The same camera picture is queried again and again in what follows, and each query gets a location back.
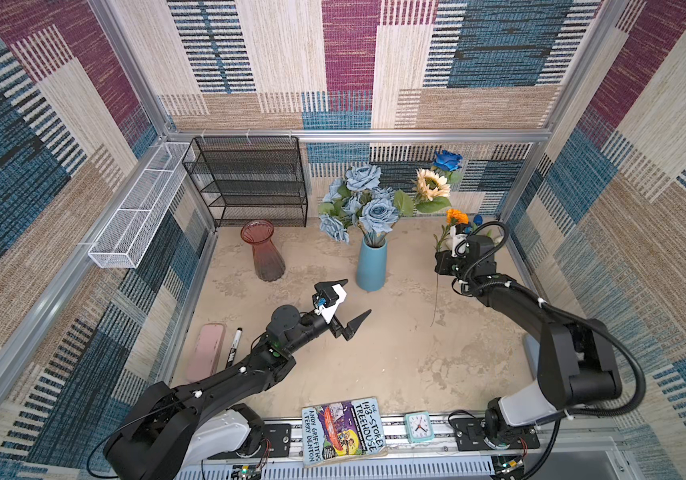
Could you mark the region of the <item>orange marigold flower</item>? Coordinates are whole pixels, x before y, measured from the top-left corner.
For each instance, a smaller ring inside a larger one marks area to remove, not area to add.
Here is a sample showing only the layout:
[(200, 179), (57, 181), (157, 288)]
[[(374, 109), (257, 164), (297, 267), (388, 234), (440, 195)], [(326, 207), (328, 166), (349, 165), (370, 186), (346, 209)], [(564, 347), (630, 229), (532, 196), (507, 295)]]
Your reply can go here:
[[(471, 224), (469, 217), (457, 209), (449, 209), (446, 213), (446, 224), (441, 227), (441, 233), (434, 235), (436, 260), (434, 271), (440, 275), (454, 275), (457, 270), (458, 256), (462, 256), (466, 249), (465, 238)], [(431, 325), (436, 321), (438, 311), (439, 278), (435, 283), (435, 300)]]

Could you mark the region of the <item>blue ceramic vase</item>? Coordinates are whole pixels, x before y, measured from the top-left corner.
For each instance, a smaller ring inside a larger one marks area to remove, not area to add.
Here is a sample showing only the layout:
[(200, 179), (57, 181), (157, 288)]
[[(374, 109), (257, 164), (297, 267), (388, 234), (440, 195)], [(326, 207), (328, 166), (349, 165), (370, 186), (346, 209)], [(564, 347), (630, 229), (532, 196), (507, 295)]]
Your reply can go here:
[(386, 281), (388, 242), (386, 239), (372, 245), (369, 236), (362, 240), (356, 271), (357, 285), (367, 291), (380, 290)]

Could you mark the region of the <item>cream sunflower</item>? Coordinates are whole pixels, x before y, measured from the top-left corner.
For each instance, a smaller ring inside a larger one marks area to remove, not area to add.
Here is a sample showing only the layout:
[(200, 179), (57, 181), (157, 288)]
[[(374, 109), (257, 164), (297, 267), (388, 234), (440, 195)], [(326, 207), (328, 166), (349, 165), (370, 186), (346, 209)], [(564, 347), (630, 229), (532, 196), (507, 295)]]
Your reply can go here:
[(451, 207), (449, 181), (434, 170), (418, 169), (413, 190), (414, 206), (419, 213), (436, 213)]

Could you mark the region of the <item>pale blue rose bouquet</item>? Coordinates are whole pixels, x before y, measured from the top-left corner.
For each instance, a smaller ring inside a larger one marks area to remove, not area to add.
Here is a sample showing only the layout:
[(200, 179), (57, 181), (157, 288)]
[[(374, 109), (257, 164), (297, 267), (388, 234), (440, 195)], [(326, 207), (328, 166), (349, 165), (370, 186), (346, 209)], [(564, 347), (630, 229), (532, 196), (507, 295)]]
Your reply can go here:
[(393, 226), (414, 213), (415, 202), (400, 189), (382, 186), (381, 177), (379, 166), (366, 164), (334, 179), (318, 208), (320, 230), (334, 241), (348, 243), (349, 230), (356, 228), (365, 245), (385, 246)]

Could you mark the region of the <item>dark blue rose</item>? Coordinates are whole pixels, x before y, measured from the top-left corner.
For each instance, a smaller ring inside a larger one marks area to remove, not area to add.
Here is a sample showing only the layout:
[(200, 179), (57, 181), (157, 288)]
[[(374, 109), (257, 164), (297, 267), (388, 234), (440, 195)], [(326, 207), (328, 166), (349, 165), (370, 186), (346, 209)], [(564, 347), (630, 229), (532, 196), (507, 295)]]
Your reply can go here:
[(442, 150), (435, 153), (432, 169), (444, 176), (450, 185), (454, 185), (462, 180), (462, 163), (462, 155)]

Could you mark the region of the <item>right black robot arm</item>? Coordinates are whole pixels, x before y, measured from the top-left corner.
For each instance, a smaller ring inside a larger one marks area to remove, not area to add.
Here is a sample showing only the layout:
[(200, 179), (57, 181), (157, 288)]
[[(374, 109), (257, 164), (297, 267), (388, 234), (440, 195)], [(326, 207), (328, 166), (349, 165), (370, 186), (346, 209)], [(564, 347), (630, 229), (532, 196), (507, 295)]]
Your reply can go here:
[(646, 394), (641, 365), (597, 319), (557, 308), (497, 271), (499, 243), (467, 224), (449, 230), (452, 245), (435, 254), (435, 271), (453, 291), (512, 320), (537, 342), (535, 379), (519, 392), (493, 399), (482, 430), (495, 448), (530, 428), (570, 415), (617, 417), (636, 410)]

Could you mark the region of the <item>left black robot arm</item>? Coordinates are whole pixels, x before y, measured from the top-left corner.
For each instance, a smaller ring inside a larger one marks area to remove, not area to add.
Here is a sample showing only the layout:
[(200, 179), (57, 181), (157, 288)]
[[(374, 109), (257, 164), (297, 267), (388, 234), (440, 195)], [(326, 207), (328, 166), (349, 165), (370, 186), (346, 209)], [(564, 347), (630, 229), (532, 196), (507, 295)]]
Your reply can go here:
[(240, 362), (205, 379), (174, 388), (148, 387), (123, 423), (105, 440), (103, 455), (118, 479), (172, 479), (186, 464), (195, 434), (216, 415), (241, 400), (269, 390), (296, 365), (293, 354), (329, 331), (354, 337), (370, 314), (343, 325), (336, 311), (346, 299), (346, 279), (314, 285), (312, 308), (277, 307), (266, 330)]

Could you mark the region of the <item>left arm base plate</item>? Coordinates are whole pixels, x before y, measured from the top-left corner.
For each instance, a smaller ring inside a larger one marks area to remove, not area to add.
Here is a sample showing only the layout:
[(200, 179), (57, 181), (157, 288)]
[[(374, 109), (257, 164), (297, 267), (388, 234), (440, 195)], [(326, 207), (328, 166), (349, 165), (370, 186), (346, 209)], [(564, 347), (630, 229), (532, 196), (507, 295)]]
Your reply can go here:
[(291, 424), (269, 423), (252, 428), (238, 452), (246, 458), (286, 458), (290, 455), (291, 440)]

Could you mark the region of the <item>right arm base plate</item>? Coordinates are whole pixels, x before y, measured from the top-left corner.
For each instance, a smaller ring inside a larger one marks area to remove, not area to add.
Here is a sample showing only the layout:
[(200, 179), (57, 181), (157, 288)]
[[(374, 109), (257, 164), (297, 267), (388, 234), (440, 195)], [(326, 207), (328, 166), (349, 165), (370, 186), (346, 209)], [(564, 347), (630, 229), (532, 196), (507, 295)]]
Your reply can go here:
[(447, 421), (461, 452), (530, 450), (541, 446), (533, 426), (510, 427), (498, 420), (487, 422), (465, 411), (451, 412)]

